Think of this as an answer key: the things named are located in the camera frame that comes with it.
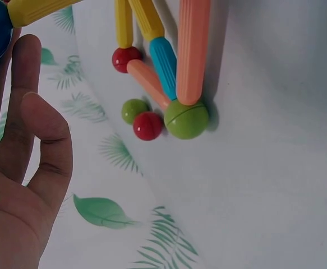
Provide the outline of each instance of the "magnetic building toy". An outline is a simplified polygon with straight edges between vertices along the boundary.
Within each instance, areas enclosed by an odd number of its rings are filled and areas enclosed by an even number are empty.
[[[0,0],[0,58],[5,54],[14,28],[27,26],[81,0]]]
[[[164,124],[172,135],[184,140],[201,135],[209,122],[207,108],[200,99],[208,47],[210,0],[180,0],[177,57],[165,38],[163,23],[152,0],[114,1],[119,45],[112,57],[114,67],[135,78],[165,110]],[[149,43],[154,68],[148,66],[139,50],[133,47],[133,14]],[[126,102],[122,115],[127,117],[133,113],[129,124],[133,121],[137,133],[135,120],[149,121],[152,117],[139,117],[136,109],[127,109],[129,103],[133,104],[130,100]],[[141,124],[140,129],[152,126]],[[152,139],[157,136],[152,130],[148,133],[155,134]]]

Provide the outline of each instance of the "palm leaf print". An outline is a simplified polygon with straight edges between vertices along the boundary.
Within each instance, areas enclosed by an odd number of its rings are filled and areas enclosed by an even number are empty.
[[[163,206],[153,209],[153,215],[156,219],[152,221],[152,237],[138,251],[142,259],[134,262],[135,269],[192,269],[197,251]]]
[[[47,66],[56,66],[57,62],[52,54],[52,52],[47,48],[41,49],[41,64]]]
[[[68,63],[63,70],[56,74],[56,76],[49,78],[49,80],[53,80],[57,83],[57,89],[68,89],[84,80],[84,72],[81,68],[79,56],[69,56],[67,61]]]
[[[72,94],[70,100],[61,101],[63,112],[80,119],[87,119],[93,123],[103,122],[107,119],[103,107],[94,102],[90,96],[78,93]]]
[[[131,172],[139,172],[138,165],[118,134],[112,134],[102,141],[100,153],[114,166],[118,166],[123,170],[130,170]]]
[[[74,34],[75,22],[73,20],[72,6],[65,7],[52,14],[55,24],[62,30]]]
[[[6,118],[7,118],[7,112],[3,113],[0,118],[0,141],[1,141],[2,137],[4,136]]]

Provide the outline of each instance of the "toy connector ball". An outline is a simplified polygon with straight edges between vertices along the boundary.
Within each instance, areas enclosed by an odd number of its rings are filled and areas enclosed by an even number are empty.
[[[148,110],[149,107],[144,101],[140,99],[130,99],[123,104],[121,117],[127,124],[132,125],[138,115]]]
[[[153,112],[144,112],[138,115],[133,123],[135,135],[144,141],[156,139],[162,132],[163,121]]]
[[[209,123],[205,105],[182,105],[177,99],[167,107],[164,124],[169,133],[183,140],[193,139],[203,133]]]
[[[130,60],[141,60],[142,53],[136,47],[127,49],[118,48],[112,55],[113,67],[121,73],[127,73],[127,64]]]

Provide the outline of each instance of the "green ball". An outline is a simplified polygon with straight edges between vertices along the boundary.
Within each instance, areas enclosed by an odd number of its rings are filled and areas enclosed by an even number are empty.
[[[182,105],[177,99],[167,107],[164,124],[167,130],[179,139],[193,139],[203,133],[209,123],[209,115],[205,105]]]
[[[149,107],[144,101],[140,99],[130,99],[123,104],[121,117],[126,123],[132,125],[139,114],[148,110]]]

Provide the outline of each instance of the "red plastic ball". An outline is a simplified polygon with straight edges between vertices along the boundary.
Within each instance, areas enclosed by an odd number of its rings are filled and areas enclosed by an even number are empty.
[[[142,54],[136,47],[118,48],[112,55],[112,64],[118,72],[127,73],[128,62],[136,59],[142,59]]]
[[[143,112],[133,122],[135,135],[144,141],[156,139],[161,134],[162,128],[163,121],[161,117],[153,112]]]

